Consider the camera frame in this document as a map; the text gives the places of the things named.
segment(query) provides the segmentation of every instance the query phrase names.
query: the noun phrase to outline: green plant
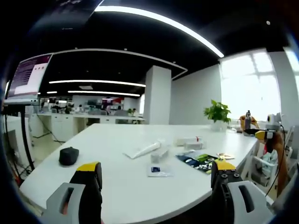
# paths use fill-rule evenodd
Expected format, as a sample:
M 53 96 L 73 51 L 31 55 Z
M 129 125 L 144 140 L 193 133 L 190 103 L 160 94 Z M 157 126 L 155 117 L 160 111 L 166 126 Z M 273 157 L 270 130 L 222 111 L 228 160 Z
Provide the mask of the green plant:
M 205 108 L 204 115 L 207 116 L 209 120 L 213 120 L 214 123 L 218 120 L 229 123 L 231 119 L 228 118 L 228 114 L 230 113 L 228 106 L 221 102 L 216 102 L 215 100 L 211 100 L 211 103 L 211 107 Z

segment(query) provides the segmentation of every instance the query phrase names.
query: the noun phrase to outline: white pot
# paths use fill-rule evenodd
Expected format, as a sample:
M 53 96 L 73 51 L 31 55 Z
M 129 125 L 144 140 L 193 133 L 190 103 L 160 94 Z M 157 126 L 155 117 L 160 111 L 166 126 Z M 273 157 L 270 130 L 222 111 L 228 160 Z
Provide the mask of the white pot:
M 216 122 L 213 121 L 213 123 L 211 124 L 211 130 L 214 132 L 225 132 L 227 128 L 227 123 L 221 120 L 217 120 Z

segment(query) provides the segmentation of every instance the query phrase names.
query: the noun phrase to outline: black ceiling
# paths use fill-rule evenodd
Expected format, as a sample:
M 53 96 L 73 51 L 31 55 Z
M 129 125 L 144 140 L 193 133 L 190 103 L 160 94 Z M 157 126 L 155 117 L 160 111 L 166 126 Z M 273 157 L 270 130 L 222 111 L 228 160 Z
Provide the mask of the black ceiling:
M 102 4 L 144 9 L 164 15 L 209 40 L 225 56 L 249 49 L 281 49 L 287 45 L 276 18 L 254 1 L 105 0 Z M 218 63 L 219 57 L 205 45 L 160 21 L 134 14 L 95 12 L 84 26 L 60 29 L 24 42 L 20 59 L 71 49 L 118 49 L 175 62 L 188 71 Z M 49 84 L 67 79 L 101 79 L 144 83 L 152 65 L 171 69 L 175 77 L 183 70 L 153 59 L 112 52 L 70 52 L 54 55 L 40 92 L 80 90 L 79 84 Z M 142 94 L 144 88 L 119 84 L 93 84 L 95 91 Z

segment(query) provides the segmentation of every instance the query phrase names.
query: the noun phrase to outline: fluorescent light strip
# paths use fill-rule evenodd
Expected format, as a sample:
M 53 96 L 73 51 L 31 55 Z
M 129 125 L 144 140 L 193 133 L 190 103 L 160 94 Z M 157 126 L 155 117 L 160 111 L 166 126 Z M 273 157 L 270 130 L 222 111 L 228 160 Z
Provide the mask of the fluorescent light strip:
M 60 80 L 60 81 L 51 81 L 49 83 L 50 84 L 55 84 L 55 83 L 111 83 L 111 84 L 134 85 L 134 86 L 146 87 L 146 85 L 144 85 L 144 84 L 118 82 L 118 81 L 107 81 L 107 80 Z
M 124 96 L 132 96 L 139 97 L 139 94 L 133 93 L 123 93 L 123 92 L 103 92 L 103 91 L 67 91 L 68 93 L 102 93 L 102 94 L 113 94 L 113 95 L 124 95 Z
M 122 7 L 122 6 L 97 6 L 94 10 L 95 12 L 121 12 L 121 13 L 130 13 L 130 14 L 136 14 L 136 15 L 142 15 L 145 17 L 152 18 L 154 20 L 158 20 L 164 23 L 167 23 L 187 34 L 194 37 L 196 40 L 202 42 L 204 45 L 206 45 L 211 51 L 213 51 L 216 55 L 219 57 L 224 57 L 224 54 L 221 53 L 213 44 L 211 44 L 209 41 L 207 41 L 204 37 L 197 34 L 193 30 L 189 29 L 188 27 L 185 27 L 184 25 L 169 19 L 165 16 L 152 13 L 146 10 L 138 9 L 138 8 L 131 8 L 131 7 Z

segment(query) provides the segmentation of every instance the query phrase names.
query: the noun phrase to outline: bright window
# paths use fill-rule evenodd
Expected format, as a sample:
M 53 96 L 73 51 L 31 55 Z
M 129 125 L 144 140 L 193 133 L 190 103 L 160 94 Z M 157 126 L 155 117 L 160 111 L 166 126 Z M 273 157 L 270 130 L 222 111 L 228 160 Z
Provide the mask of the bright window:
M 257 120 L 280 112 L 275 71 L 266 50 L 251 51 L 221 60 L 222 103 L 239 119 L 250 110 Z
M 144 100 L 145 100 L 145 95 L 142 94 L 140 97 L 140 104 L 139 104 L 139 113 L 143 114 L 144 112 Z
M 292 70 L 295 75 L 297 91 L 298 91 L 298 98 L 299 98 L 299 61 L 295 55 L 295 53 L 290 48 L 285 48 L 285 53 L 289 59 L 291 64 Z

